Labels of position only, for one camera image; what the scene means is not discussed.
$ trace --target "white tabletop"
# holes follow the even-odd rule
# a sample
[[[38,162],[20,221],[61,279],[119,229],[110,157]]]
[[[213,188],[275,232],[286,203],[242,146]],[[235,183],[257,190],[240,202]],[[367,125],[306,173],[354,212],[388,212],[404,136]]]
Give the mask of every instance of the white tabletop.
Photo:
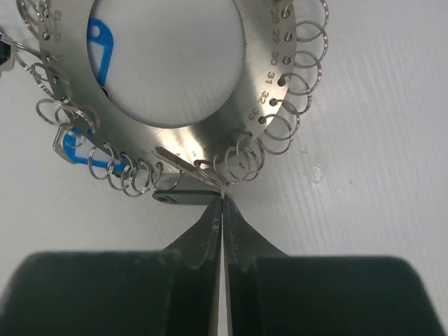
[[[13,2],[0,1],[0,25],[32,41]],[[329,6],[330,51],[300,135],[231,193],[291,255],[406,259],[448,328],[448,2]],[[161,249],[200,217],[200,206],[129,199],[57,157],[55,129],[34,111],[43,93],[18,66],[0,93],[0,288],[35,251]]]

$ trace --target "circular metal plate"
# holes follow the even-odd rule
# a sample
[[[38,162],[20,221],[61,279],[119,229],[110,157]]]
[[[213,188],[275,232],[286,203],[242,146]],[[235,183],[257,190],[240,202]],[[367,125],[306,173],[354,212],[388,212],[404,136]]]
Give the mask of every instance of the circular metal plate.
[[[196,160],[212,160],[216,154],[222,157],[243,132],[258,137],[267,126],[267,122],[258,122],[259,117],[278,112],[279,105],[271,106],[270,99],[285,97],[288,87],[280,87],[277,81],[281,74],[293,70],[293,62],[284,64],[282,60],[296,49],[295,36],[290,42],[284,38],[295,24],[292,6],[288,18],[281,16],[287,0],[235,0],[246,39],[241,78],[217,112],[179,128],[139,122],[119,110],[103,93],[92,72],[87,48],[88,20],[94,2],[52,0],[47,19],[50,38],[44,40],[45,29],[41,25],[39,43],[41,52],[50,56],[44,60],[48,78],[59,77],[50,81],[55,95],[68,97],[71,104],[96,122],[94,134],[87,136],[96,146],[103,148],[107,142],[118,151],[152,165],[160,161],[153,155],[155,149],[164,148],[193,165]],[[88,133],[82,120],[76,120],[75,124],[84,134]]]

